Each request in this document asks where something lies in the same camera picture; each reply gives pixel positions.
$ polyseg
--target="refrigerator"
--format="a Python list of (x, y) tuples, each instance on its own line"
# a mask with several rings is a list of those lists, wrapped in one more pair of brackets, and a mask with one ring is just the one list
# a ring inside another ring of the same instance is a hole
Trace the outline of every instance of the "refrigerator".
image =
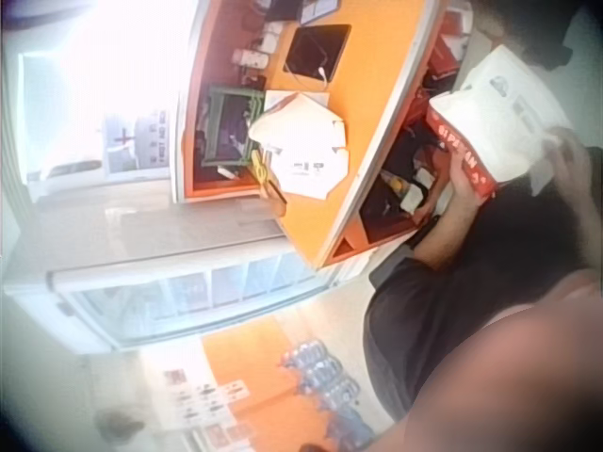
[(339, 268), (315, 271), (276, 237), (54, 271), (47, 285), (63, 314), (111, 348), (128, 349), (272, 313), (328, 289)]

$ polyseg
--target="tiled floor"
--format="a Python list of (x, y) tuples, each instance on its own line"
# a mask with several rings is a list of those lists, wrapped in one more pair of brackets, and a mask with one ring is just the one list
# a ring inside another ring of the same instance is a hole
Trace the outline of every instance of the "tiled floor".
[(362, 345), (363, 317), (373, 292), (368, 278), (360, 277), (277, 317), (293, 344), (318, 338), (339, 359), (362, 388), (355, 409), (373, 430), (383, 432), (392, 421), (370, 385)]

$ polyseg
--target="person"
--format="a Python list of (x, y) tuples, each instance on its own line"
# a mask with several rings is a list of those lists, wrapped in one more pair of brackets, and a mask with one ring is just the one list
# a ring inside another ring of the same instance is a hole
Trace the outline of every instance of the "person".
[[(502, 444), (497, 434), (544, 441), (555, 422), (576, 424), (552, 412), (581, 412), (570, 401), (603, 395), (603, 378), (593, 379), (603, 377), (600, 168), (573, 133), (552, 132), (562, 143), (546, 143), (555, 184), (537, 197), (522, 179), (485, 202), (452, 156), (447, 211), (367, 308), (370, 379), (392, 418), (403, 419), (371, 450), (403, 450), (409, 437), (451, 445), (462, 433), (464, 445), (480, 435)], [(409, 436), (413, 419), (422, 433)], [(518, 427), (530, 422), (532, 431)], [(519, 443), (500, 450), (523, 450)]]

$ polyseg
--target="shelf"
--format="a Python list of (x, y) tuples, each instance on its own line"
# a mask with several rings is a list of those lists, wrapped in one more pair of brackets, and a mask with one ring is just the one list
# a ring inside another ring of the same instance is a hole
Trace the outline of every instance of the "shelf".
[(243, 169), (240, 179), (234, 181), (216, 180), (219, 179), (216, 177), (200, 181), (195, 177), (194, 170), (200, 102), (212, 85), (239, 86), (239, 68), (231, 62), (231, 57), (235, 49), (247, 48), (257, 36), (259, 30), (248, 31), (253, 22), (250, 20), (251, 16), (254, 19), (261, 18), (251, 8), (249, 0), (212, 0), (207, 7), (192, 63), (181, 149), (175, 155), (175, 179), (179, 184), (175, 198), (179, 202), (259, 193), (258, 183), (246, 169)]

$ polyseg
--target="white wall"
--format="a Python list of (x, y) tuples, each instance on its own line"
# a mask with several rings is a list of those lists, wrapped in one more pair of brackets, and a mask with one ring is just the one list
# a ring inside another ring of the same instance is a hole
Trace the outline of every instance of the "white wall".
[(167, 180), (65, 192), (36, 208), (8, 266), (10, 283), (282, 235), (272, 219), (251, 218), (240, 200), (173, 204)]
[(2, 273), (7, 267), (10, 255), (17, 245), (19, 235), (21, 234), (21, 228), (17, 223), (17, 218), (12, 212), (12, 207), (8, 203), (5, 193), (2, 193), (2, 251), (0, 253), (0, 261), (2, 263)]
[(533, 69), (553, 91), (582, 142), (603, 148), (603, 36), (587, 8), (574, 17), (564, 45), (574, 51), (567, 66)]
[(2, 299), (2, 401), (32, 450), (106, 452), (92, 423), (80, 357)]

